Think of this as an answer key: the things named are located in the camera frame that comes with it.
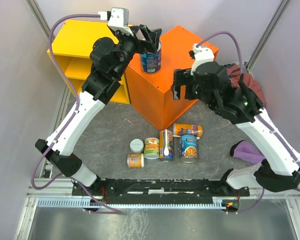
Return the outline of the orange label small jar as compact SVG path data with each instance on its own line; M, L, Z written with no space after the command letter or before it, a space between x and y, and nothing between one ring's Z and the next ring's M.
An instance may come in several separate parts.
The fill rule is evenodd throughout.
M145 165L143 153L133 153L127 156L127 165L129 168L143 168Z

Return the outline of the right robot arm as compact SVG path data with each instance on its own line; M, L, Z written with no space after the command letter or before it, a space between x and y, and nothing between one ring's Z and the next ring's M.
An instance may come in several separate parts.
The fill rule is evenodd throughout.
M300 153L285 140L263 102L245 85L243 78L240 77L238 87L233 87L227 68L210 61L195 70L174 70L171 91L174 100L179 100L181 87L185 86L185 99L199 99L216 115L229 120L263 155L256 165L228 170L219 183L221 193L230 196L243 187L262 187L273 193L300 192Z

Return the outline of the blue Progresso soup can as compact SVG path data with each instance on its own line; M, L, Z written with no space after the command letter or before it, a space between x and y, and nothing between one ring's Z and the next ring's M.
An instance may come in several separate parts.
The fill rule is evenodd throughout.
M183 163L194 163L198 160L197 137L183 135L180 137L179 158Z

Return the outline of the purple cloth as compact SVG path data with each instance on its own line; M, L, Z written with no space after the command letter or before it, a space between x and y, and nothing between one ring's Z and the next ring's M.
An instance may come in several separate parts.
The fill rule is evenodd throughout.
M256 165L261 163L265 157L254 147L253 144L241 140L230 148L230 156L241 159L250 164Z

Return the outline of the orange wooden box cabinet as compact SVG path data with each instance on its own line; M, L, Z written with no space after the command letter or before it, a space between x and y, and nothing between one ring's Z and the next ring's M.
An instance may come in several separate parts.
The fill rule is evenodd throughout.
M125 71L132 106L159 131L168 128L196 103L196 100L184 98L184 86L181 99L174 100L171 86L176 69L192 66L194 61L189 51L201 38L178 25L163 34L160 41L161 68L158 72L143 72L139 54L134 55Z

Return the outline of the green label noodle cup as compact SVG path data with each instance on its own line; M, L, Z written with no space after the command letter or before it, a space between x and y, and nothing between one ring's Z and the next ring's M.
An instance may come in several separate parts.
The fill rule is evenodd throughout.
M160 157L159 139L148 137L144 140L144 157L149 160L155 160Z

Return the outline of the white lid small jar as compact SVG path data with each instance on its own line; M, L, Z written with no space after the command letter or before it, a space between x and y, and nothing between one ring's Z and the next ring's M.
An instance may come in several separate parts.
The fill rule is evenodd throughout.
M133 139L129 146L133 153L142 153L144 151L144 142L141 139Z

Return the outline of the red pink cloth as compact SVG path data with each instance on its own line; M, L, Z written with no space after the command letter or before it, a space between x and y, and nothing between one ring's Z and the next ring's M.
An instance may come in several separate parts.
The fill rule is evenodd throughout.
M233 88L238 88L240 75L241 75L240 66L235 63L226 64L224 66L226 68L231 86ZM265 106L266 101L265 101L264 94L262 92L261 85L253 78L253 76L248 72L244 72L243 82L249 89L251 89L257 95L257 97L262 101L263 105Z

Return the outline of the dark blue soup can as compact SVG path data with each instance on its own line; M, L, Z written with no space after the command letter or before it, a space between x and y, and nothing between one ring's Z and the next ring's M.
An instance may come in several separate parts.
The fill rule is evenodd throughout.
M161 69L162 44L159 42L155 53L144 53L140 55L141 69L146 74L155 74Z

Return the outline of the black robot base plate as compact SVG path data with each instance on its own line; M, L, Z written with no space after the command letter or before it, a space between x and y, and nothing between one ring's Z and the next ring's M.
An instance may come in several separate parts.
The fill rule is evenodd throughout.
M234 189L224 180L209 179L114 179L98 181L87 190L109 197L109 204L169 205L211 204L213 197L248 197L248 187Z

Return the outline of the yellow lying soup can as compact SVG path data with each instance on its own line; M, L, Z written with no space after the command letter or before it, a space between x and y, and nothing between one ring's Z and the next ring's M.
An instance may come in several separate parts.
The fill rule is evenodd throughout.
M203 126L190 123L174 123L172 132L174 136L192 135L201 138L203 135Z

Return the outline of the yellow blue upright can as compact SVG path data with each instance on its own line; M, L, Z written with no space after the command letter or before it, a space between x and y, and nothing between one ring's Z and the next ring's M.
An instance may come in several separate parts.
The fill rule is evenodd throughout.
M165 148L165 130L160 131L159 133L159 159L163 162L172 161L174 158L174 139L173 133L170 130L167 130L168 134L168 149L169 155L164 156L164 148Z

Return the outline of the white plastic spoon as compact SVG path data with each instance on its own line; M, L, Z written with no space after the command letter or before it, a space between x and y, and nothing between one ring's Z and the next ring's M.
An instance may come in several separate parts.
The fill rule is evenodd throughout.
M165 144L164 144L164 150L163 150L163 155L168 156L169 155L169 145L168 145L168 130L165 129Z

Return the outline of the yellow open shelf cabinet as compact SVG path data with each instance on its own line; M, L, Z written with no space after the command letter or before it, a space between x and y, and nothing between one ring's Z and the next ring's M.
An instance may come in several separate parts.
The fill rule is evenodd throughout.
M91 73L90 53L93 45L102 37L109 37L115 44L119 42L105 22L69 19L52 43L55 59L77 93L82 91L82 86Z

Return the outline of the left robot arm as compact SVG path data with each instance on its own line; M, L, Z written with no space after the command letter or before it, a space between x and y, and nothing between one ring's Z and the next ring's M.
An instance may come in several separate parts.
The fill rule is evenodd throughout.
M71 112L47 139L35 147L62 175L83 185L89 195L101 189L100 177L74 155L74 147L91 120L109 103L120 87L120 80L135 54L156 53L162 29L146 25L109 27L118 42L110 37L95 41L90 53L90 74L76 97Z

